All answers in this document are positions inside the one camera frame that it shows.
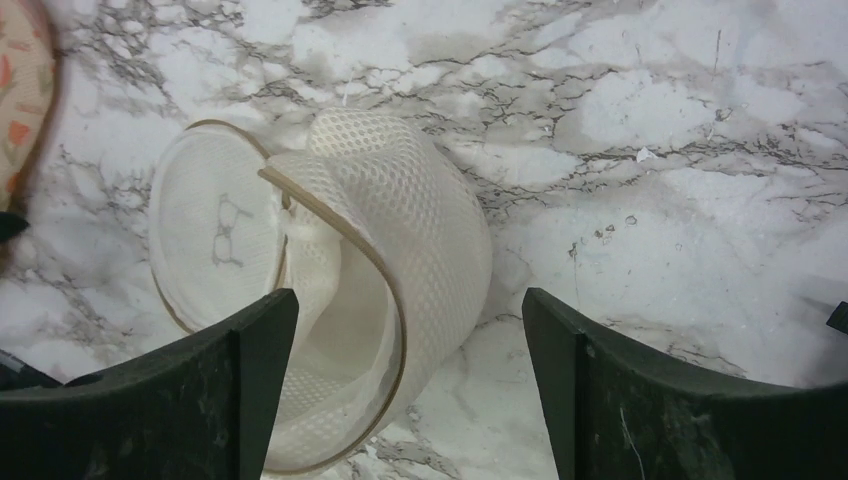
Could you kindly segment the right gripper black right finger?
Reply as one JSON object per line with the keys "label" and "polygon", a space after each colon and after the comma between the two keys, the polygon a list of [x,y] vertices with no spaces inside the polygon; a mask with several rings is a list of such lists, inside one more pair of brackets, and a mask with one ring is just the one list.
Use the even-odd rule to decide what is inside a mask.
{"label": "right gripper black right finger", "polygon": [[709,370],[603,326],[547,291],[523,298],[562,479],[843,479],[847,386]]}

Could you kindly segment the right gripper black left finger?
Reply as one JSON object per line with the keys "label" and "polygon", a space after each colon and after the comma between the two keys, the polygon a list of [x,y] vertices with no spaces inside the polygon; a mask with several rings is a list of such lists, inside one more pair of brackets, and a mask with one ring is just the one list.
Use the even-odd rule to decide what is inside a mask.
{"label": "right gripper black left finger", "polygon": [[229,318],[62,383],[1,356],[5,479],[257,479],[299,305],[279,289]]}

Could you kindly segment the beige-rimmed mesh laundry bag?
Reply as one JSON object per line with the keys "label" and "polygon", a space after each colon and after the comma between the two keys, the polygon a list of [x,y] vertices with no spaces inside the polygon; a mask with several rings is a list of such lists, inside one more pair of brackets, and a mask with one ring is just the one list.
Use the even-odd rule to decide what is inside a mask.
{"label": "beige-rimmed mesh laundry bag", "polygon": [[152,180],[153,279],[194,333],[274,290],[299,308],[264,464],[328,469],[402,414],[467,339],[492,245],[465,177],[405,120],[331,108],[301,150],[188,126]]}

